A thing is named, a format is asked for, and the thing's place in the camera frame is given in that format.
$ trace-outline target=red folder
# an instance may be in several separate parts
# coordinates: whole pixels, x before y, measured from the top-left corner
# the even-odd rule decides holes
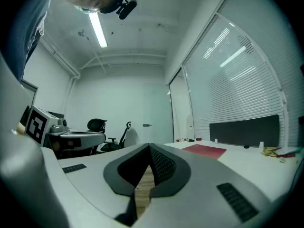
[[[183,150],[189,151],[192,153],[196,153],[196,154],[201,154],[201,155],[204,155],[204,156],[216,159],[216,160],[219,157],[221,157],[223,153],[226,152],[226,149],[213,148],[213,147],[204,146],[204,145],[200,145],[200,144],[195,144],[193,146],[184,148]]]

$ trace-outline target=person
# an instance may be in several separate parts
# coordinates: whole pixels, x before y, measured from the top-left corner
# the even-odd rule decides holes
[[[44,19],[51,0],[14,0],[7,8],[4,0],[1,7],[7,8],[5,22],[1,28],[0,50],[12,71],[21,82],[26,62],[44,34]],[[98,12],[111,7],[116,0],[66,0],[85,13]],[[24,134],[25,128],[19,123],[17,132]]]

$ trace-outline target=white ceiling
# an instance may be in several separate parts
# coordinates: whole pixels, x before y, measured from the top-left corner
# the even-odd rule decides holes
[[[77,68],[165,64],[171,40],[177,36],[183,0],[137,0],[137,7],[125,20],[115,13],[100,14],[108,47],[98,44],[89,16],[65,0],[52,0],[45,21],[45,38]],[[85,37],[78,35],[84,30]]]

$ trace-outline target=white desk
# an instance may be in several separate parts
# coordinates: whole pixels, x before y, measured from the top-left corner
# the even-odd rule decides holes
[[[216,144],[204,140],[168,143],[166,145],[183,149],[195,144],[227,149],[218,161],[255,184],[270,201],[274,201],[288,192],[304,154],[303,149],[301,154],[297,154],[294,158],[285,158],[286,163],[281,163],[279,158],[261,154],[259,148],[244,149],[243,146]]]

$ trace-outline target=floor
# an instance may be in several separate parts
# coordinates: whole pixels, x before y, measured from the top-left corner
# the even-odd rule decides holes
[[[135,188],[135,203],[138,218],[144,213],[146,207],[150,204],[149,193],[150,189],[154,186],[153,173],[151,167],[148,166],[142,179]]]

